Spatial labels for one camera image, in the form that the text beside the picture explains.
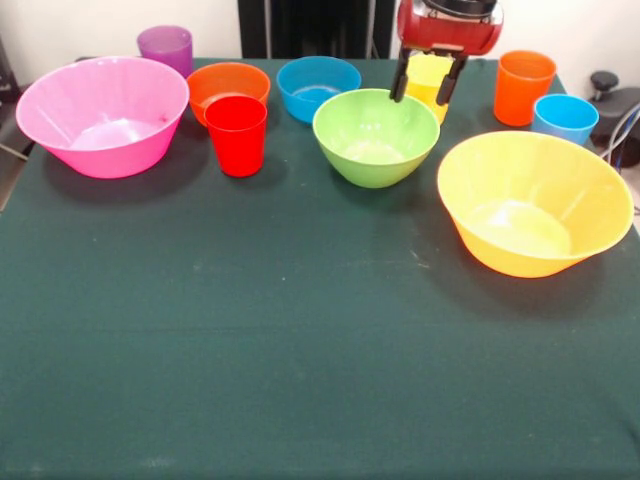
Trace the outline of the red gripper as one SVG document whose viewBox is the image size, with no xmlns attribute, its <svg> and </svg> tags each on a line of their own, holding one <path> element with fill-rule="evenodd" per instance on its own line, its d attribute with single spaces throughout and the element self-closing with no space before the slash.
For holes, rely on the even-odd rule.
<svg viewBox="0 0 640 480">
<path fill-rule="evenodd" d="M 482 56 L 497 43 L 503 23 L 499 1 L 401 1 L 397 10 L 401 48 L 389 98 L 399 103 L 404 97 L 411 50 Z M 454 59 L 440 85 L 438 105 L 450 103 L 464 67 L 464 58 Z"/>
</svg>

